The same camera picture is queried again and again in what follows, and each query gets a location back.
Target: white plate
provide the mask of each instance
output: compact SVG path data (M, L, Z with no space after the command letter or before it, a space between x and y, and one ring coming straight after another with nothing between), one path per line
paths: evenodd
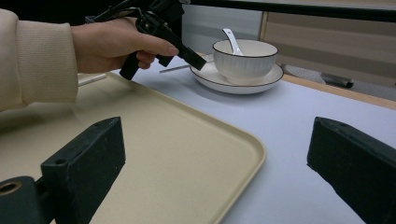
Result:
M271 71L261 82L251 86L237 86L228 82L225 77L219 73L213 62L205 64L201 71L194 67L191 68L191 71L195 74L195 78L208 88L232 94L251 94L267 91L273 88L283 77L283 70L277 64L274 64Z

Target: spoon handle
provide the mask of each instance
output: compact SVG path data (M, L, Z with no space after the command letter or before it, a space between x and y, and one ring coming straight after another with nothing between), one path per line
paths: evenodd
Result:
M231 48L233 49L233 54L236 55L243 55L241 49L238 46L238 43L236 42L235 36L233 35L233 31L230 29L224 28L223 29L224 34L228 36L228 39L231 42Z

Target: sleeve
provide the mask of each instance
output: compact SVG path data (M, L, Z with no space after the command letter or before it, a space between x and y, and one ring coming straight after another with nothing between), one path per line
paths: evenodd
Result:
M78 71L70 25L19 21L0 9L0 111L74 102Z

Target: ribbed bowl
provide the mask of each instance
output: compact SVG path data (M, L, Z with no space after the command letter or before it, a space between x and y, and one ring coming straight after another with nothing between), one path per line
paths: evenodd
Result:
M276 61L277 48L257 40L236 39L244 56L233 55L229 40L213 45L213 60L218 71L232 84L253 85L269 73Z

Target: human hand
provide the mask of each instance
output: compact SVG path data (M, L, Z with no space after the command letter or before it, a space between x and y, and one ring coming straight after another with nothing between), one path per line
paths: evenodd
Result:
M139 67L148 69L155 55L176 56L178 49L166 40L141 34L135 18L72 26L79 73L104 73L119 69L137 51Z

